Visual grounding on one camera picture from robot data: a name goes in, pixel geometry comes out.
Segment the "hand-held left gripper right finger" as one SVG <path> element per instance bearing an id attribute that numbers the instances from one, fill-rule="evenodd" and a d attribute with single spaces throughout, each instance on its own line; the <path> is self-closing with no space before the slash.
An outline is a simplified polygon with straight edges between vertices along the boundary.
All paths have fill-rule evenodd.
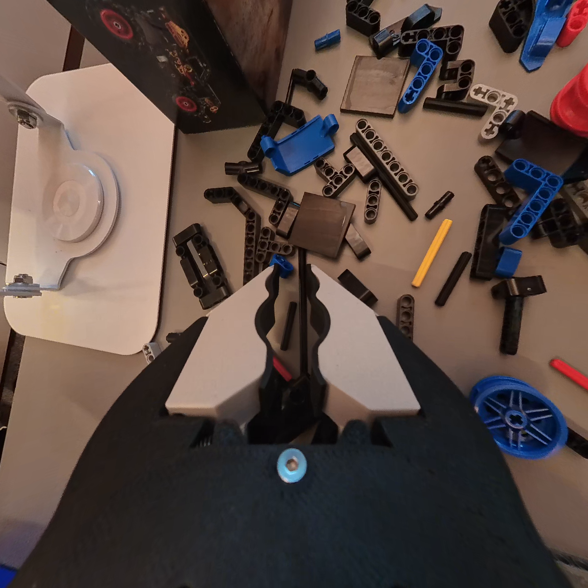
<path id="1" fill-rule="evenodd" d="M 379 316 L 316 265 L 307 266 L 316 407 L 342 433 L 349 422 L 412 417 L 420 403 Z"/>

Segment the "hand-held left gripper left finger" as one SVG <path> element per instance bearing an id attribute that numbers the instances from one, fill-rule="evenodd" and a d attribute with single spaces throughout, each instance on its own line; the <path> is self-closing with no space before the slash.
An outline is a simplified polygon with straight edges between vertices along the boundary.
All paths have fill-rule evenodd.
<path id="1" fill-rule="evenodd" d="M 257 413 L 276 416 L 282 390 L 272 383 L 280 269 L 271 266 L 209 312 L 165 403 L 171 415 L 247 424 Z"/>

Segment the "black axle connector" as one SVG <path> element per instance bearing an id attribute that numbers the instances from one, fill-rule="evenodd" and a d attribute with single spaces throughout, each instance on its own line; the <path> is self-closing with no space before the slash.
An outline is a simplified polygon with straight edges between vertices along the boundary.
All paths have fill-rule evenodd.
<path id="1" fill-rule="evenodd" d="M 292 441 L 315 423 L 308 375 L 292 380 L 284 394 L 277 417 L 276 443 Z"/>

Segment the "thin black axle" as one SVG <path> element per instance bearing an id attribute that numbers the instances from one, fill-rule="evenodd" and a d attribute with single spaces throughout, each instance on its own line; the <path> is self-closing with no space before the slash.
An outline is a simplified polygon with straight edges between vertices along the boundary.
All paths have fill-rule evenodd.
<path id="1" fill-rule="evenodd" d="M 307 319 L 307 259 L 306 250 L 298 247 L 299 278 L 299 365 L 300 376 L 309 379 L 308 367 L 308 319 Z"/>

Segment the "pile of black toy beams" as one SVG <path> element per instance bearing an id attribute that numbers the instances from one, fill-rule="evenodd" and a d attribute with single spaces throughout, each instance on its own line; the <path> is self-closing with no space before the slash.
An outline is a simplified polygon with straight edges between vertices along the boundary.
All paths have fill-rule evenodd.
<path id="1" fill-rule="evenodd" d="M 348 139 L 343 137 L 342 142 L 344 145 L 342 148 L 349 151 L 348 148 L 357 148 L 358 143 L 355 140 L 355 127 L 356 122 L 360 118 L 366 118 L 369 123 L 375 128 L 379 135 L 383 138 L 386 145 L 398 156 L 401 162 L 407 167 L 408 171 L 413 175 L 416 183 L 419 186 L 419 193 L 416 195 L 412 202 L 407 201 L 397 189 L 395 189 L 383 173 L 379 172 L 371 163 L 371 161 L 365 156 L 363 151 L 360 150 L 362 156 L 366 158 L 370 166 L 373 167 L 373 178 L 367 182 L 367 187 L 359 178 L 357 172 L 357 166 L 353 163 L 349 163 L 346 160 L 342 161 L 342 167 L 354 165 L 356 171 L 354 174 L 349 175 L 349 182 L 347 187 L 339 194 L 336 198 L 340 201 L 346 201 L 354 203 L 356 208 L 352 215 L 348 230 L 345 238 L 342 242 L 338 256 L 334 259 L 327 258 L 320 254 L 315 254 L 311 251 L 306 250 L 307 263 L 316 264 L 316 266 L 330 276 L 333 280 L 338 283 L 338 276 L 344 273 L 347 269 L 350 273 L 356 276 L 358 282 L 364 285 L 365 290 L 372 292 L 376 301 L 370 306 L 378 316 L 388 319 L 392 325 L 398 326 L 398 298 L 402 298 L 405 295 L 415 295 L 416 298 L 416 311 L 419 311 L 419 302 L 424 302 L 424 306 L 421 306 L 421 332 L 416 331 L 415 342 L 418 345 L 423 346 L 423 349 L 427 347 L 427 341 L 429 343 L 435 338 L 435 329 L 437 336 L 439 333 L 443 334 L 443 320 L 446 320 L 445 328 L 461 328 L 462 334 L 458 335 L 458 343 L 466 341 L 466 335 L 469 336 L 481 336 L 482 344 L 494 349 L 492 345 L 497 344 L 497 337 L 500 331 L 500 323 L 502 321 L 501 313 L 504 308 L 504 301 L 501 303 L 495 303 L 489 297 L 490 286 L 497 283 L 508 276 L 496 276 L 494 271 L 490 272 L 490 280 L 477 280 L 475 279 L 471 283 L 467 283 L 460 278 L 455 288 L 450 304 L 445 307 L 445 314 L 443 309 L 441 313 L 435 316 L 435 310 L 440 309 L 435 306 L 434 299 L 439 293 L 439 289 L 442 288 L 443 283 L 447 279 L 447 274 L 450 273 L 452 264 L 458 254 L 462 250 L 470 252 L 476 249 L 477 230 L 479 227 L 479 215 L 481 209 L 484 206 L 499 206 L 489 193 L 487 194 L 486 187 L 476 179 L 473 167 L 478 158 L 490 157 L 485 151 L 488 147 L 484 148 L 478 145 L 478 139 L 473 138 L 476 134 L 476 130 L 473 131 L 471 137 L 467 137 L 467 131 L 465 132 L 465 142 L 461 144 L 452 145 L 451 137 L 448 137 L 447 145 L 443 140 L 443 132 L 440 134 L 440 149 L 439 144 L 437 146 L 427 147 L 424 144 L 420 145 L 420 148 L 424 148 L 424 151 L 419 153 L 419 141 L 417 140 L 412 147 L 410 153 L 410 147 L 401 146 L 401 139 L 393 138 L 392 131 L 386 130 L 384 127 L 387 125 L 385 121 L 377 122 L 374 117 L 367 118 L 360 116 L 356 119 L 356 115 L 352 115 L 352 121 L 350 122 L 351 134 Z M 503 160 L 495 160 L 496 167 L 504 175 L 505 170 L 512 164 L 506 163 Z M 285 176 L 276 178 L 261 178 L 261 174 L 245 174 L 249 176 L 249 180 L 255 177 L 257 182 L 265 182 L 265 184 L 274 183 L 277 186 L 277 191 L 288 190 L 291 195 L 291 199 L 283 201 L 283 215 L 281 222 L 286 216 L 287 208 L 289 205 L 295 203 L 296 215 L 299 210 L 300 202 L 305 192 L 310 192 L 317 195 L 322 195 L 323 184 L 320 181 L 324 178 L 320 177 L 317 179 L 314 173 L 314 165 L 311 164 L 307 168 L 300 171 L 297 177 Z M 227 234 L 221 238 L 220 233 L 215 237 L 219 246 L 221 246 L 221 240 L 227 239 L 227 241 L 235 240 L 237 245 L 235 249 L 244 243 L 243 250 L 243 286 L 248 284 L 256 276 L 260 275 L 269 266 L 270 258 L 273 254 L 280 254 L 278 251 L 272 252 L 269 246 L 269 239 L 266 239 L 268 243 L 265 248 L 262 248 L 262 252 L 258 253 L 258 242 L 262 236 L 262 230 L 267 228 L 270 233 L 266 236 L 275 237 L 275 241 L 282 245 L 289 245 L 292 248 L 290 257 L 288 258 L 291 263 L 295 266 L 297 261 L 295 254 L 298 251 L 298 247 L 293 246 L 289 243 L 288 238 L 285 238 L 277 234 L 278 225 L 269 223 L 267 218 L 271 214 L 270 212 L 258 212 L 255 209 L 253 200 L 246 199 L 246 196 L 264 196 L 268 198 L 268 195 L 260 194 L 259 191 L 252 194 L 254 190 L 247 191 L 249 186 L 243 186 L 238 181 L 235 184 L 235 178 L 225 178 L 219 176 L 220 180 L 224 180 L 225 183 L 231 183 L 232 186 L 225 187 L 206 187 L 203 191 L 203 198 L 206 202 L 201 201 L 199 204 L 204 204 L 204 208 L 210 209 L 208 212 L 224 212 L 227 213 L 227 217 L 223 219 L 223 223 L 228 222 L 231 224 L 231 218 L 229 217 L 229 205 L 233 205 L 238 212 L 243 215 L 244 226 L 243 229 L 237 228 L 237 236 L 233 237 L 228 235 L 231 232 L 232 227 L 226 228 Z M 379 224 L 365 223 L 364 221 L 364 209 L 365 209 L 365 197 L 367 188 L 372 181 L 378 179 L 382 183 L 382 190 L 380 191 L 379 199 L 379 216 L 376 219 Z M 508 182 L 513 192 L 516 194 L 519 200 L 517 207 L 510 207 L 514 211 L 509 214 L 501 209 L 500 212 L 500 226 L 497 227 L 496 232 L 492 234 L 489 241 L 494 241 L 495 237 L 503 230 L 507 223 L 517 211 L 518 207 L 528 196 L 527 192 L 519 187 L 515 187 L 513 184 Z M 423 212 L 429 210 L 439 197 L 442 198 L 442 192 L 444 190 L 454 191 L 456 198 L 453 204 L 449 207 L 449 210 L 445 211 L 445 217 L 437 216 L 434 222 L 430 222 L 432 219 L 423 219 Z M 290 232 L 295 222 L 296 215 L 293 218 L 290 226 Z M 410 284 L 414 278 L 415 272 L 422 261 L 425 250 L 429 247 L 431 239 L 434 238 L 435 232 L 438 230 L 440 224 L 443 222 L 443 218 L 453 218 L 453 229 L 448 233 L 448 237 L 445 240 L 444 248 L 446 251 L 441 251 L 438 255 L 436 262 L 437 267 L 431 267 L 429 277 L 433 283 L 426 283 L 424 280 L 422 285 L 422 291 L 419 288 L 413 288 Z M 574 268 L 573 265 L 567 264 L 565 253 L 563 250 L 558 250 L 553 253 L 552 249 L 549 249 L 549 243 L 544 247 L 543 251 L 541 247 L 534 251 L 533 243 L 529 241 L 530 233 L 523 239 L 516 243 L 507 246 L 516 248 L 517 251 L 521 251 L 520 267 L 517 272 L 517 277 L 539 275 L 543 273 L 545 280 L 546 290 L 550 292 L 549 296 L 543 301 L 538 299 L 526 299 L 529 304 L 529 308 L 526 310 L 526 316 L 529 321 L 526 335 L 523 336 L 523 342 L 531 344 L 531 338 L 534 336 L 538 337 L 541 333 L 551 333 L 548 329 L 553 328 L 553 334 L 556 336 L 563 336 L 563 327 L 571 327 L 573 331 L 579 329 L 579 333 L 586 333 L 587 326 L 583 322 L 586 318 L 582 319 L 580 315 L 586 311 L 583 305 L 587 305 L 587 302 L 581 303 L 579 300 L 580 294 L 587 294 L 587 261 L 584 258 L 584 262 L 580 259 L 580 266 Z M 502 245 L 499 240 L 496 239 L 496 245 L 498 249 L 501 249 Z"/>

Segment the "short black axle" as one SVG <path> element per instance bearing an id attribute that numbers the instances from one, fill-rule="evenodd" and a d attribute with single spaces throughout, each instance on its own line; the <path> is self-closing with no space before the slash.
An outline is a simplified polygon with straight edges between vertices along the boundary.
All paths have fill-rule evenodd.
<path id="1" fill-rule="evenodd" d="M 423 109 L 427 111 L 444 112 L 481 118 L 486 114 L 488 106 L 485 104 L 473 104 L 459 100 L 447 100 L 437 98 L 425 98 Z"/>
<path id="2" fill-rule="evenodd" d="M 296 310 L 298 307 L 298 303 L 295 301 L 291 301 L 288 306 L 288 311 L 286 314 L 286 320 L 281 340 L 280 349 L 282 351 L 286 351 L 289 349 L 290 339 L 292 335 L 293 325 L 296 318 Z"/>
<path id="3" fill-rule="evenodd" d="M 443 307 L 447 303 L 448 298 L 450 297 L 455 286 L 459 282 L 459 279 L 463 275 L 467 265 L 472 259 L 472 256 L 473 255 L 470 252 L 462 252 L 460 254 L 444 285 L 442 286 L 439 294 L 437 295 L 437 298 L 435 299 L 435 305 L 437 307 Z"/>

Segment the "short yellow axle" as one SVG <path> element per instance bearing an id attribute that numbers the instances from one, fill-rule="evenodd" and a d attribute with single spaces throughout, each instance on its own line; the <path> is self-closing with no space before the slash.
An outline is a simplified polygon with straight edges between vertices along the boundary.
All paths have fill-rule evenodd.
<path id="1" fill-rule="evenodd" d="M 453 221 L 450 219 L 444 219 L 442 224 L 440 225 L 434 239 L 432 240 L 430 247 L 427 251 L 427 253 L 425 254 L 422 263 L 420 264 L 415 277 L 413 278 L 413 281 L 411 283 L 412 287 L 414 288 L 419 288 L 427 273 L 429 272 L 429 269 L 433 263 L 433 261 L 435 260 L 440 247 L 442 246 L 447 234 L 449 233 L 451 227 L 452 227 Z"/>

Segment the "black T-shaped axle piece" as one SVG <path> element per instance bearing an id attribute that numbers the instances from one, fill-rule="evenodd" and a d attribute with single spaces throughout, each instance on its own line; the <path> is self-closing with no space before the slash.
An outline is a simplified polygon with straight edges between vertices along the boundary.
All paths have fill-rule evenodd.
<path id="1" fill-rule="evenodd" d="M 520 338 L 525 298 L 546 293 L 541 275 L 509 277 L 491 289 L 494 299 L 505 301 L 499 350 L 505 355 L 516 355 Z"/>

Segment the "black flat square tile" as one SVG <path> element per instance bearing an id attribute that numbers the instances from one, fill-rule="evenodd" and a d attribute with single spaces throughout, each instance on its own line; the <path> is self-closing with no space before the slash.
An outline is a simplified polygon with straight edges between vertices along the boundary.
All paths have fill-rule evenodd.
<path id="1" fill-rule="evenodd" d="M 407 59 L 357 55 L 343 95 L 341 112 L 393 118 L 409 67 Z"/>
<path id="2" fill-rule="evenodd" d="M 327 258 L 336 258 L 355 204 L 305 192 L 288 241 Z"/>

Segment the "blue spoked toy wheel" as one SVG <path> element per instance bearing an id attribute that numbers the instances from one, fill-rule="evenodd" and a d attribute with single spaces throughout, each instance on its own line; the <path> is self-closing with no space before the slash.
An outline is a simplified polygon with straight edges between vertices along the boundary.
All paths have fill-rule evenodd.
<path id="1" fill-rule="evenodd" d="M 560 451 L 567 442 L 568 426 L 561 411 L 520 379 L 483 378 L 472 387 L 469 400 L 506 454 L 539 460 Z"/>

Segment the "white booklet stand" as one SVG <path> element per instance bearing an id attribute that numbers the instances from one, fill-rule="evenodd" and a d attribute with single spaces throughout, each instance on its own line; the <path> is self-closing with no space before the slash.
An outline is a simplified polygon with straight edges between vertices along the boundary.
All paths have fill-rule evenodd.
<path id="1" fill-rule="evenodd" d="M 174 126 L 114 65 L 1 77 L 18 131 L 1 287 L 25 336 L 120 355 L 158 323 Z"/>

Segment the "grey seven-hole beam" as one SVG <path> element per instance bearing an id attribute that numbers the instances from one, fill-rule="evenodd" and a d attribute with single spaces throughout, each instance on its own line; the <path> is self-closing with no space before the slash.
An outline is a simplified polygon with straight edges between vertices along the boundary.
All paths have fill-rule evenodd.
<path id="1" fill-rule="evenodd" d="M 355 140 L 372 165 L 390 180 L 393 187 L 409 202 L 419 193 L 419 186 L 407 167 L 386 145 L 378 131 L 366 118 L 356 122 Z"/>

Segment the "blue angled beam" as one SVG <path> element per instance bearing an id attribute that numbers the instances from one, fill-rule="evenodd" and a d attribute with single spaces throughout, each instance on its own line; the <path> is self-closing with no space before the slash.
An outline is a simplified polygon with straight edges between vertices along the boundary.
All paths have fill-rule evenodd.
<path id="1" fill-rule="evenodd" d="M 560 191 L 563 178 L 521 158 L 513 161 L 504 176 L 508 182 L 528 194 L 498 235 L 502 245 L 510 246 L 530 233 Z"/>

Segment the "black hinged panel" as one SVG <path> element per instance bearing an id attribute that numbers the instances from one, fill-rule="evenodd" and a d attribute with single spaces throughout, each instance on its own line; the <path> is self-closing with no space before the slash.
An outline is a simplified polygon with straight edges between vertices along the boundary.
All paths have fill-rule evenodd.
<path id="1" fill-rule="evenodd" d="M 564 184 L 587 180 L 587 139 L 544 116 L 513 111 L 501 124 L 503 139 L 495 155 L 506 163 L 525 159 L 563 178 Z"/>

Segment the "black bent crank piece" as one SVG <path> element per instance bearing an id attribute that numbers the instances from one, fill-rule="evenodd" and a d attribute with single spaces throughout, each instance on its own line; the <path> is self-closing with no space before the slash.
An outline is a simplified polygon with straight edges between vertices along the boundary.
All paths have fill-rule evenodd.
<path id="1" fill-rule="evenodd" d="M 294 68 L 290 74 L 290 80 L 286 91 L 285 104 L 291 105 L 293 92 L 297 86 L 311 92 L 317 99 L 323 100 L 327 96 L 327 86 L 317 77 L 314 70 Z"/>

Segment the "small blue L-beam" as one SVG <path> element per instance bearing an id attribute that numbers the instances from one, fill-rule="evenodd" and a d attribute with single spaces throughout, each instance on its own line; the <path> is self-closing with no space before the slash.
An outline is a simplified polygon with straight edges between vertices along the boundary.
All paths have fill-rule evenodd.
<path id="1" fill-rule="evenodd" d="M 416 43 L 410 56 L 410 64 L 416 67 L 417 71 L 399 100 L 398 113 L 405 114 L 415 106 L 435 69 L 442 62 L 443 56 L 443 49 L 427 39 Z"/>

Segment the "light grey cross-hole L-beam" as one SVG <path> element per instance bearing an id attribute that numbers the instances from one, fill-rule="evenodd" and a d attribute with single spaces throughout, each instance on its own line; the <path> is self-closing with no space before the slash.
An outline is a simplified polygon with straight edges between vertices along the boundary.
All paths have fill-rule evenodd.
<path id="1" fill-rule="evenodd" d="M 498 136 L 500 126 L 518 104 L 517 96 L 485 84 L 474 84 L 469 91 L 469 98 L 494 108 L 480 132 L 480 141 L 484 142 Z"/>

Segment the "dark grey L-beam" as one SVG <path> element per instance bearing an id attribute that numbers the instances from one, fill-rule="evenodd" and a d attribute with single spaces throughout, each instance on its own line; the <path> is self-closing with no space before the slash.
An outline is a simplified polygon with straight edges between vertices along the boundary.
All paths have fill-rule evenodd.
<path id="1" fill-rule="evenodd" d="M 472 59 L 442 62 L 439 79 L 445 83 L 437 89 L 436 98 L 465 100 L 473 83 L 474 70 L 475 62 Z"/>
<path id="2" fill-rule="evenodd" d="M 418 41 L 429 40 L 444 51 L 443 61 L 456 61 L 463 45 L 464 35 L 463 25 L 408 30 L 400 35 L 398 57 L 410 58 Z"/>

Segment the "black toy set box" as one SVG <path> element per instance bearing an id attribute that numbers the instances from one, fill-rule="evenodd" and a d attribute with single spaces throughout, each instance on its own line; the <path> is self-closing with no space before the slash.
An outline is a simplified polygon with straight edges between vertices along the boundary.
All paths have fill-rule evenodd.
<path id="1" fill-rule="evenodd" d="M 292 1 L 49 1 L 185 134 L 260 125 Z"/>

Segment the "red toy wheel hub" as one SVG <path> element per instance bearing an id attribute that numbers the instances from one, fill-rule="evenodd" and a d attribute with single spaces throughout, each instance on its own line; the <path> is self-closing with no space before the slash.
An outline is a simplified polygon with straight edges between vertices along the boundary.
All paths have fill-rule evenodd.
<path id="1" fill-rule="evenodd" d="M 559 127 L 587 138 L 587 65 L 555 96 L 550 119 Z"/>

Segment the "black wedge connector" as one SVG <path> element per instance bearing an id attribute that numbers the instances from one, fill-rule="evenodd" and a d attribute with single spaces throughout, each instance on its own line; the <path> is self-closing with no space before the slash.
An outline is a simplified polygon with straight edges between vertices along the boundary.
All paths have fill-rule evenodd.
<path id="1" fill-rule="evenodd" d="M 378 59 L 389 55 L 399 44 L 400 35 L 406 31 L 428 28 L 437 23 L 442 16 L 441 7 L 423 4 L 405 19 L 382 28 L 369 37 L 369 44 Z"/>

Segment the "black curved slope piece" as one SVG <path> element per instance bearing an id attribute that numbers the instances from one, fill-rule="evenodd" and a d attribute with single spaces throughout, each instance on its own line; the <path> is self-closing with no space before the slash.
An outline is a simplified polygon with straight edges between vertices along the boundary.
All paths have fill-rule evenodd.
<path id="1" fill-rule="evenodd" d="M 534 17 L 534 1 L 499 1 L 489 27 L 501 49 L 513 53 L 525 40 Z"/>

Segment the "blue curved slope piece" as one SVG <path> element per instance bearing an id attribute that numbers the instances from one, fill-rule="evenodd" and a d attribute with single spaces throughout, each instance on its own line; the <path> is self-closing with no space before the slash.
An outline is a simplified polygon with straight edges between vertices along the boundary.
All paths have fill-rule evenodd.
<path id="1" fill-rule="evenodd" d="M 535 1 L 530 25 L 519 62 L 527 72 L 538 70 L 554 46 L 573 1 Z"/>

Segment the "small red connector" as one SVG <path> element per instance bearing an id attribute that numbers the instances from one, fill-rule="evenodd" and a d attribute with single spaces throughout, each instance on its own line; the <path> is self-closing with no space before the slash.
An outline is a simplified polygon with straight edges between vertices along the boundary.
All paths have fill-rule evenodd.
<path id="1" fill-rule="evenodd" d="M 560 48 L 565 48 L 578 37 L 587 26 L 587 1 L 576 1 L 571 6 L 566 22 L 556 40 Z"/>

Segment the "black rectangular frame piece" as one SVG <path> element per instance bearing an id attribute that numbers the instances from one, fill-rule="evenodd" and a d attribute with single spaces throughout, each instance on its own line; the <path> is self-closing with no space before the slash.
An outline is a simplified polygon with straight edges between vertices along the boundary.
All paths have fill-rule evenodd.
<path id="1" fill-rule="evenodd" d="M 231 295 L 224 269 L 200 224 L 173 237 L 175 252 L 194 296 L 207 311 Z"/>

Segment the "blue fender bracket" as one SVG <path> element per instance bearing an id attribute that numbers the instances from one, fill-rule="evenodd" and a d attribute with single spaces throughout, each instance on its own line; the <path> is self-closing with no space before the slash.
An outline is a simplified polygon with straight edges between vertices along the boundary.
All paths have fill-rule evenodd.
<path id="1" fill-rule="evenodd" d="M 324 119 L 318 115 L 280 141 L 262 136 L 261 149 L 276 172 L 292 176 L 334 150 L 332 137 L 338 129 L 334 114 L 328 114 Z"/>

